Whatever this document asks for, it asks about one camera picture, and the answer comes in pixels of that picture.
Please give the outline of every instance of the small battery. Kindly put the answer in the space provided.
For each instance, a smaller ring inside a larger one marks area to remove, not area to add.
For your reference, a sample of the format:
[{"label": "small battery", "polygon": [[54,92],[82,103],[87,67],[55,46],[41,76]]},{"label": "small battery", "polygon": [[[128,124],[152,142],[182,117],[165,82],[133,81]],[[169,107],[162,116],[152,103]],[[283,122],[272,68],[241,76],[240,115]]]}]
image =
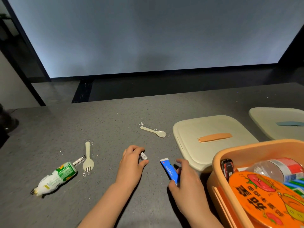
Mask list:
[{"label": "small battery", "polygon": [[139,157],[140,157],[141,160],[147,160],[148,159],[148,157],[143,152],[140,153]]}]

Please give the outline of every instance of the left hand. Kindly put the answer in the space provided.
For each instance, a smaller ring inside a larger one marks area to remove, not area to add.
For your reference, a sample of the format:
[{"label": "left hand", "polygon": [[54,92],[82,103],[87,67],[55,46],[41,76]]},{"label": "left hand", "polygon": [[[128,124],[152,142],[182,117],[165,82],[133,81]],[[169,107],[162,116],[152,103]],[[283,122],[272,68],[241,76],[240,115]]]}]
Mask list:
[{"label": "left hand", "polygon": [[149,160],[138,163],[139,155],[145,148],[139,146],[129,146],[123,153],[120,161],[115,183],[121,187],[133,191],[142,175],[143,168]]}]

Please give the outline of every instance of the orange container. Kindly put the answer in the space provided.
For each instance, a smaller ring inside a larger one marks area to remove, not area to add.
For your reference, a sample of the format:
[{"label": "orange container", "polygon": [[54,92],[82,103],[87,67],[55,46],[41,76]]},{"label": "orange container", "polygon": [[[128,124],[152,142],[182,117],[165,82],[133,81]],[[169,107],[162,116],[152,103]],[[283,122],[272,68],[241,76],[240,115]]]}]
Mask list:
[{"label": "orange container", "polygon": [[224,227],[264,227],[251,221],[238,202],[221,169],[220,161],[230,158],[234,168],[249,167],[256,162],[289,157],[304,164],[304,142],[282,139],[237,146],[218,152],[212,161],[213,171],[207,181],[208,192]]}]

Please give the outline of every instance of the grey table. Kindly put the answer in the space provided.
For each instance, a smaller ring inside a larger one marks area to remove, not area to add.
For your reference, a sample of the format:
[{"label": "grey table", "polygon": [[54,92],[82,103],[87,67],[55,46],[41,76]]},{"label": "grey table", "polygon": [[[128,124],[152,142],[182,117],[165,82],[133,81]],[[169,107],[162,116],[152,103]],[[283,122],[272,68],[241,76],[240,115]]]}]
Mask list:
[{"label": "grey table", "polygon": [[[169,202],[169,179],[159,160],[181,157],[172,135],[181,120],[228,115],[259,141],[268,138],[250,119],[252,107],[304,110],[304,86],[289,83],[247,88],[116,99],[18,109],[20,126],[0,149],[0,218],[6,227],[75,227],[115,181],[128,145],[146,147],[150,163],[117,227],[181,227]],[[144,122],[171,133],[161,139],[140,130]],[[41,178],[66,161],[84,154],[94,141],[94,169],[79,174],[44,199],[30,195]]]}]

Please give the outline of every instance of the beige lid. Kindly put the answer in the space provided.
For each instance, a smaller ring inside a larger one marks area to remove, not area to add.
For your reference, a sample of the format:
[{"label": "beige lid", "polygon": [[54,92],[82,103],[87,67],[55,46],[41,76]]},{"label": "beige lid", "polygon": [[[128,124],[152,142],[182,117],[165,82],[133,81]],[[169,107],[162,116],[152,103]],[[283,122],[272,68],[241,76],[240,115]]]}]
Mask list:
[{"label": "beige lid", "polygon": [[292,108],[257,107],[249,110],[252,120],[270,139],[304,141],[304,126],[279,126],[277,122],[304,122],[304,111]]},{"label": "beige lid", "polygon": [[[208,142],[198,140],[204,136],[224,133],[230,133],[232,137]],[[259,142],[241,123],[226,115],[177,122],[173,126],[173,134],[183,157],[199,172],[212,171],[212,159],[217,152]]]}]

